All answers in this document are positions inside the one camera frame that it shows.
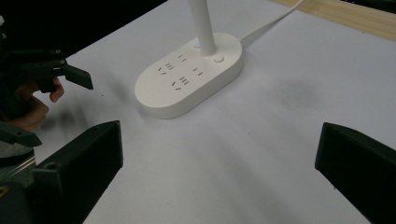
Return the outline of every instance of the electrical outlet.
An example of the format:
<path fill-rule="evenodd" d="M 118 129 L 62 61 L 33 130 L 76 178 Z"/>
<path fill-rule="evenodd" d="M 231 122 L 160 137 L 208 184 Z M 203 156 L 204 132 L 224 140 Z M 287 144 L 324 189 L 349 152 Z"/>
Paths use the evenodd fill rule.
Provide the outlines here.
<path fill-rule="evenodd" d="M 202 55 L 195 38 L 140 75 L 135 97 L 151 116 L 181 116 L 238 77 L 244 65 L 240 41 L 224 33 L 213 37 L 215 53 Z"/>

